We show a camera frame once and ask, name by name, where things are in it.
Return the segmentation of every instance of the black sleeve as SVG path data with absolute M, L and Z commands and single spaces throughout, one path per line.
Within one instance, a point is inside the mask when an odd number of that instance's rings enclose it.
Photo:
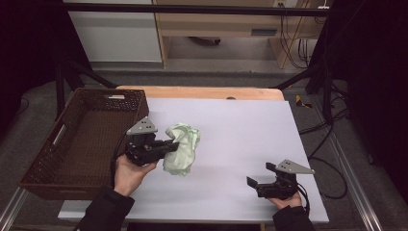
M 279 210 L 273 216 L 276 231 L 315 231 L 303 207 L 290 206 Z
M 103 187 L 74 231 L 119 231 L 135 200 Z

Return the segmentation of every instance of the person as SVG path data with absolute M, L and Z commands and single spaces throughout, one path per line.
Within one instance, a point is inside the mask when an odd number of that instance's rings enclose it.
M 157 163 L 138 167 L 125 155 L 117 158 L 115 187 L 102 187 L 79 221 L 74 231 L 118 231 L 135 200 L 130 195 L 139 187 L 144 176 L 155 169 Z M 314 231 L 314 226 L 302 207 L 299 192 L 281 200 L 269 198 L 279 211 L 273 216 L 276 231 Z

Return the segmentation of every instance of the floor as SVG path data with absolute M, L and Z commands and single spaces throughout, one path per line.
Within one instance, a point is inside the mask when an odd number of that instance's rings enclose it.
M 223 38 L 217 46 L 208 41 L 197 41 L 195 38 L 177 38 L 172 42 L 166 69 L 142 66 L 132 71 L 108 71 L 102 70 L 103 68 L 98 71 L 105 78 L 122 85 L 268 88 L 282 83 L 302 70 L 290 66 L 283 70 L 277 68 L 275 57 L 264 39 Z M 85 81 L 88 86 L 97 86 L 92 80 Z M 307 81 L 299 82 L 283 91 L 285 99 L 291 104 L 299 131 L 321 123 L 320 95 L 308 95 L 304 90 L 306 83 Z M 333 114 L 345 108 L 341 98 L 333 101 Z M 15 117 L 8 135 L 0 141 L 0 208 L 7 206 L 25 169 L 52 128 L 55 118 L 54 83 L 26 92 L 21 113 Z M 307 154 L 316 149 L 326 133 L 327 130 L 320 129 L 301 136 Z M 352 119 L 343 117 L 336 121 L 332 136 L 333 134 L 366 192 L 382 230 L 408 230 L 407 205 L 384 169 L 369 163 L 369 153 L 362 145 Z M 325 142 L 316 156 L 336 169 L 342 169 L 330 142 Z M 311 161 L 310 165 L 316 172 L 321 172 L 316 175 L 321 193 L 333 196 L 344 191 L 344 182 L 333 168 L 316 161 Z M 326 196 L 322 200 L 330 221 L 317 224 L 318 230 L 368 230 L 350 193 L 341 199 L 329 199 Z M 28 194 L 15 218 L 12 230 L 69 230 L 69 227 L 73 226 L 72 223 L 57 219 L 61 206 L 61 201 L 46 201 Z M 274 230 L 273 226 L 267 225 L 267 230 Z

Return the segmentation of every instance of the basket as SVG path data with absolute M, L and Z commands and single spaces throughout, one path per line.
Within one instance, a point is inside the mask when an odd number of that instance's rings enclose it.
M 148 113 L 143 90 L 77 89 L 20 187 L 47 200 L 94 199 L 110 186 L 120 136 Z

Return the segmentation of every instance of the crumpled cloth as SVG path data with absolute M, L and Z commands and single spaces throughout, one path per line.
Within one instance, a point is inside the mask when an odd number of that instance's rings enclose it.
M 186 176 L 190 173 L 195 160 L 195 148 L 200 142 L 200 132 L 188 124 L 177 123 L 166 129 L 166 134 L 179 142 L 177 151 L 166 154 L 163 161 L 164 171 L 171 175 Z

